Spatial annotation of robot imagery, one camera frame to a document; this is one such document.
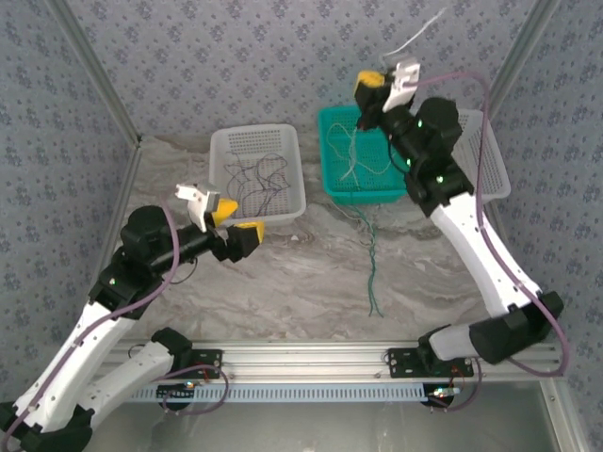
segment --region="marble surface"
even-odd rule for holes
[[[271,228],[262,246],[236,264],[204,255],[193,276],[172,285],[129,337],[170,326],[190,339],[416,339],[448,323],[486,317],[481,295],[448,240],[408,198],[362,206],[377,232],[374,291],[384,318],[368,316],[369,235],[322,189],[318,138],[300,136],[307,209],[292,225]],[[147,137],[126,217],[207,177],[202,138]],[[170,198],[179,225],[186,204]],[[184,278],[191,265],[176,274]]]

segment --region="white plastic basket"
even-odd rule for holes
[[[253,169],[240,172],[244,168]],[[263,220],[267,226],[293,222],[305,211],[302,160],[295,129],[287,124],[263,124],[214,133],[209,151],[209,182],[222,197],[239,203],[225,225],[256,220]]]
[[[478,180],[478,157],[480,155],[480,134],[482,114],[479,110],[459,109],[459,123],[463,128],[463,134],[454,146],[452,156],[461,167],[467,178],[473,185]],[[506,198],[511,193],[509,176],[505,164],[500,155],[497,141],[488,122],[484,145],[482,185],[483,200],[489,202],[500,198]]]

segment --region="floral pattern wallpaper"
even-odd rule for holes
[[[353,103],[356,74],[408,46],[424,76],[497,73],[531,1],[518,0],[69,0],[143,135],[208,134],[287,122],[315,130],[318,111]],[[439,92],[461,107],[480,89]]]
[[[564,1],[494,129],[512,182],[498,207],[514,254],[566,302],[569,383],[603,450],[603,5]]]
[[[129,155],[42,0],[0,1],[0,400],[81,313]]]

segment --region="purple cable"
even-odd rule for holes
[[[562,361],[559,364],[559,367],[551,372],[542,372],[539,370],[532,369],[527,367],[523,363],[519,363],[513,358],[509,358],[509,362],[515,364],[522,370],[535,375],[536,377],[548,378],[548,377],[561,377],[565,370],[567,369],[567,365],[569,364],[569,343],[567,342],[567,338],[563,333],[562,327],[559,325],[559,322],[555,319],[553,314],[546,308],[542,301],[536,297],[536,295],[532,294],[530,290],[528,290],[524,284],[515,276],[515,274],[511,271],[511,269],[505,264],[504,260],[498,254],[496,248],[494,247],[492,240],[490,240],[490,236],[488,235],[486,229],[483,227],[483,201],[481,199],[481,177],[482,177],[482,160],[483,160],[483,146],[486,140],[486,131],[488,126],[488,109],[490,104],[490,88],[488,86],[488,82],[481,76],[479,73],[473,72],[456,72],[456,73],[447,73],[444,75],[440,75],[434,78],[428,78],[427,80],[421,80],[416,83],[405,83],[406,87],[425,87],[428,85],[433,85],[435,83],[443,82],[446,80],[456,79],[456,78],[472,78],[481,84],[483,88],[483,105],[482,105],[482,117],[481,117],[481,136],[480,136],[480,155],[478,157],[478,181],[476,187],[476,217],[478,219],[478,224],[480,225],[481,236],[483,237],[483,241],[486,244],[488,250],[492,253],[492,256],[500,265],[502,270],[507,274],[509,279],[515,284],[519,290],[521,290],[526,297],[530,299],[532,303],[536,305],[536,307],[540,310],[541,313],[545,316],[546,320],[550,323],[551,327],[559,337],[559,340],[562,344]]]
[[[226,377],[226,374],[224,373],[224,371],[222,369],[220,369],[219,367],[216,367],[215,365],[211,365],[211,364],[192,365],[191,367],[187,367],[186,369],[176,370],[175,372],[171,372],[168,375],[159,377],[155,381],[160,381],[162,379],[172,379],[174,377],[178,377],[179,375],[186,374],[193,370],[213,370],[214,372],[218,372],[220,374],[220,376],[222,377],[222,379],[224,380],[224,393],[222,394],[222,397],[220,398],[220,400],[218,400],[213,405],[210,405],[209,407],[203,408],[201,410],[196,410],[196,411],[192,411],[192,412],[175,412],[174,410],[170,410],[168,408],[168,398],[170,398],[171,394],[174,392],[174,391],[169,391],[166,394],[166,396],[163,397],[163,402],[161,403],[161,405],[163,406],[163,409],[166,412],[172,412],[176,416],[197,416],[199,414],[208,414],[209,412],[214,412],[215,410],[220,408],[222,405],[224,405],[224,403],[226,402],[226,397],[228,396],[228,388],[230,387],[230,383],[228,382],[228,377]]]
[[[475,365],[478,368],[478,381],[475,384],[475,386],[473,387],[473,391],[471,391],[471,395],[467,398],[467,400],[465,402],[463,402],[460,405],[457,405],[456,407],[448,407],[445,403],[443,403],[441,400],[438,400],[435,397],[427,397],[430,401],[432,401],[433,403],[437,403],[438,405],[442,406],[442,409],[445,412],[457,412],[462,410],[463,408],[471,405],[471,403],[473,403],[473,401],[476,399],[476,397],[478,396],[478,393],[480,392],[481,389],[481,380],[483,379],[483,374],[481,372],[481,364],[480,364],[480,359],[479,358],[474,358],[473,359],[475,361]]]
[[[168,209],[168,205],[164,200],[161,200],[161,208],[163,209],[163,212],[166,216],[166,220],[168,221],[168,225],[170,226],[171,245],[173,246],[174,250],[179,250],[180,243],[178,241],[178,233],[176,231],[176,224],[173,220],[173,217],[171,216],[170,210]],[[161,295],[161,293],[170,285],[171,280],[173,279],[174,275],[176,274],[176,269],[178,268],[179,260],[180,260],[180,254],[178,252],[175,252],[173,254],[173,260],[171,261],[170,271],[167,273],[163,283],[161,285],[159,285],[159,287],[157,287],[156,290],[154,290],[151,294],[147,295],[144,299],[141,299],[140,301],[137,301],[136,303],[134,303],[130,306],[126,306],[125,308],[118,309],[114,313],[111,313],[111,314],[108,314],[108,315],[105,315],[105,316],[99,318],[94,323],[90,324],[90,326],[88,326],[79,336],[77,336],[75,338],[75,340],[73,341],[73,344],[75,345],[75,347],[69,347],[69,349],[65,352],[65,354],[60,358],[57,365],[50,372],[50,374],[48,375],[48,377],[46,378],[44,383],[42,383],[40,385],[40,389],[38,390],[36,395],[34,395],[34,397],[29,402],[29,407],[36,407],[38,405],[38,402],[40,402],[41,398],[44,396],[44,393],[46,392],[48,387],[52,384],[52,382],[55,380],[58,373],[65,365],[65,363],[73,355],[73,353],[77,349],[77,346],[79,344],[81,344],[82,341],[84,341],[84,339],[86,339],[95,329],[97,329],[100,325],[107,322],[108,320],[111,320],[111,319],[117,318],[121,315],[130,313],[130,312],[140,308],[141,306],[144,306],[145,304],[150,303],[155,298],[157,298],[159,295]],[[15,432],[17,427],[22,424],[22,422],[25,420],[25,418],[29,414],[30,414],[30,409],[25,409],[23,411],[23,413],[21,413],[21,415],[19,417],[17,417],[15,422],[13,422],[12,425],[8,428],[4,438],[2,439],[2,452],[10,452],[8,450],[8,440],[10,439],[12,434]]]

